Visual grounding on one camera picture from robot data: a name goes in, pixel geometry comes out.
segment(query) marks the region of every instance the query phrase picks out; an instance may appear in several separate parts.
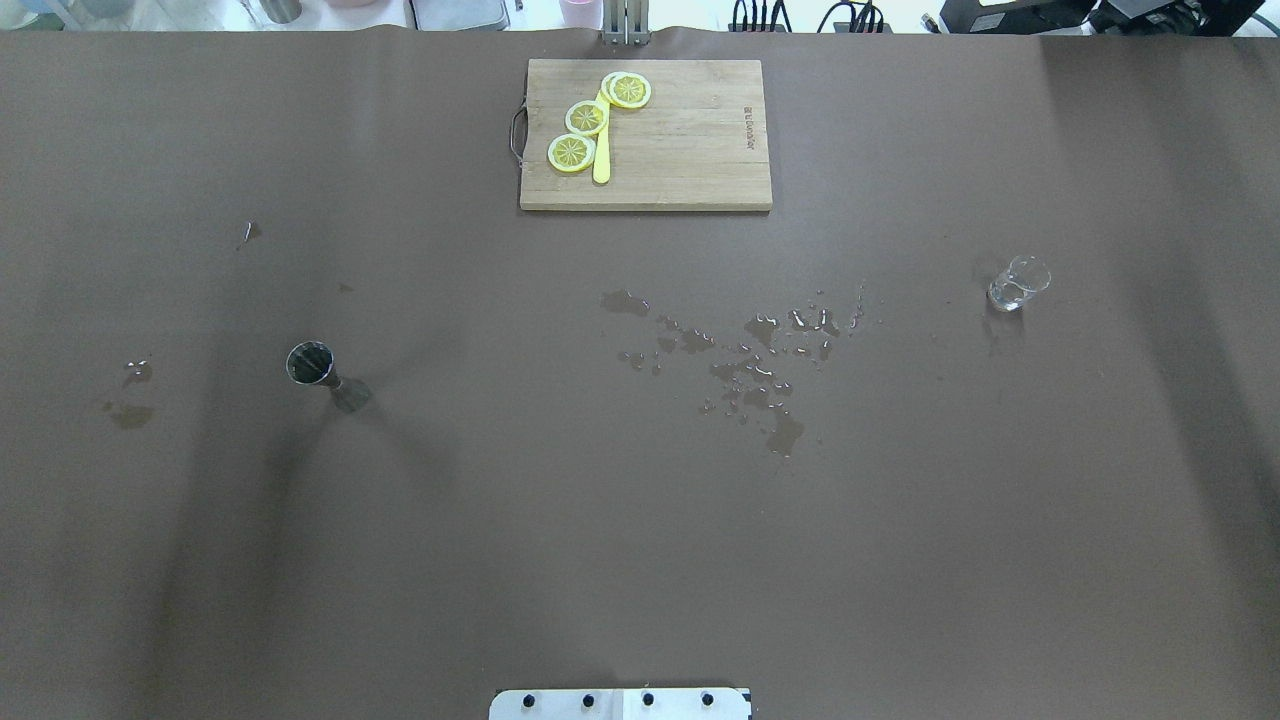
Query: wooden cutting board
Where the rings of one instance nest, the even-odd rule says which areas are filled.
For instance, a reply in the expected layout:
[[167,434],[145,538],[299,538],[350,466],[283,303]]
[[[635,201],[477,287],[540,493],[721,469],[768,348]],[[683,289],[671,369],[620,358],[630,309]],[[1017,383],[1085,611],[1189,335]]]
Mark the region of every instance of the wooden cutting board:
[[[561,173],[547,161],[564,113],[594,100],[614,70],[653,85],[649,104],[612,108],[613,177]],[[525,210],[769,210],[769,141],[759,60],[530,60]]]

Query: black device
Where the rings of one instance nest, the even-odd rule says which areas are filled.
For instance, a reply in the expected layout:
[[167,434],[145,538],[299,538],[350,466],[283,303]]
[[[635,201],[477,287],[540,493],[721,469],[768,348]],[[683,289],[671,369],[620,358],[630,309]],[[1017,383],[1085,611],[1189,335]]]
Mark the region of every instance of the black device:
[[1096,0],[1014,0],[983,5],[980,0],[946,0],[942,22],[954,33],[1036,35],[1080,27]]
[[1079,27],[1088,18],[1106,35],[1230,36],[1263,0],[946,0],[942,22],[954,33],[1036,35]]
[[1089,24],[1107,35],[1230,36],[1263,0],[1103,0]]

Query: pink cup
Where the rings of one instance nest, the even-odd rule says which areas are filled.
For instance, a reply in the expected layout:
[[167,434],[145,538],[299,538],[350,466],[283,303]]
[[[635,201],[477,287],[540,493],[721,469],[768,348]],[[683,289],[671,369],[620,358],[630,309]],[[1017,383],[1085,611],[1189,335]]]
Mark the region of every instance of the pink cup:
[[604,0],[561,0],[564,27],[600,29],[604,24]]

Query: water spill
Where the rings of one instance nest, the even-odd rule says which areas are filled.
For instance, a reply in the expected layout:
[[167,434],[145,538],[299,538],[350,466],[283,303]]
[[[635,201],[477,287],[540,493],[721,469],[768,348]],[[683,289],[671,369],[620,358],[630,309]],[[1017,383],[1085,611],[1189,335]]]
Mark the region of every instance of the water spill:
[[854,307],[854,314],[849,318],[849,329],[855,329],[858,327],[858,320],[861,319],[867,313],[863,311],[863,296],[858,296],[858,305]]
[[753,407],[759,407],[760,410],[768,410],[769,409],[769,391],[767,388],[763,388],[763,387],[758,387],[755,389],[748,391],[746,395],[742,396],[742,404],[744,405],[750,405]]
[[831,319],[829,307],[823,307],[822,314],[818,316],[818,329],[831,337],[840,337],[840,328],[837,328],[836,322]]
[[145,383],[151,379],[151,363],[146,360],[136,360],[133,363],[125,363],[124,369],[129,374],[124,378],[124,384],[122,387],[129,387],[133,383]]
[[799,309],[792,310],[791,313],[787,314],[787,316],[791,318],[791,329],[794,331],[809,329],[809,320],[804,319]]
[[696,329],[680,333],[680,340],[685,343],[681,350],[690,355],[716,347],[716,338]]
[[777,428],[769,434],[769,439],[764,442],[764,446],[769,448],[769,452],[778,452],[783,457],[791,457],[791,451],[804,434],[804,423],[797,421],[791,416],[791,413],[776,407],[773,410],[773,418],[777,420]]
[[736,389],[741,389],[740,374],[758,383],[768,384],[773,382],[773,370],[765,370],[760,366],[759,355],[753,355],[750,359],[739,363],[712,364],[709,372],[726,383],[733,383]]
[[600,297],[600,307],[609,313],[630,313],[640,318],[649,315],[649,301],[625,290],[604,293]]
[[742,328],[767,347],[773,342],[773,331],[778,329],[778,319],[756,313],[755,318],[748,320]]
[[631,365],[632,370],[644,370],[644,352],[618,352],[618,360]]
[[150,423],[155,413],[156,413],[155,407],[146,407],[145,405],[129,405],[127,402],[122,402],[118,410],[108,414],[108,418],[110,418],[111,421],[115,423],[115,427],[120,428],[122,430],[136,430],[142,425]]
[[737,372],[741,369],[742,369],[741,363],[724,363],[724,364],[713,363],[710,366],[710,374],[716,375],[717,378],[727,383],[732,383],[737,382]]

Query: lemon slice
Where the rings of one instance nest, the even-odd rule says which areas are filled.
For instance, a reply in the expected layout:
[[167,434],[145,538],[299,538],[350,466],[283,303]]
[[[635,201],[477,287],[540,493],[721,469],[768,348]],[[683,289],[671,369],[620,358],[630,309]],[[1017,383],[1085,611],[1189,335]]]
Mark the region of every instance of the lemon slice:
[[613,73],[609,73],[609,74],[604,76],[604,79],[600,81],[600,92],[603,92],[604,96],[609,99],[609,102],[613,102],[613,91],[609,90],[609,83],[612,83],[613,79],[617,78],[618,76],[625,76],[625,74],[627,74],[627,73],[613,72]]
[[607,110],[602,102],[584,100],[564,113],[564,127],[577,135],[591,137],[604,127],[604,120],[608,118]]
[[649,85],[649,81],[644,76],[618,73],[609,81],[609,91],[605,95],[618,108],[644,108],[649,104],[649,97],[653,95],[653,86]]
[[562,173],[579,173],[595,159],[595,141],[572,132],[564,133],[547,146],[547,160]]

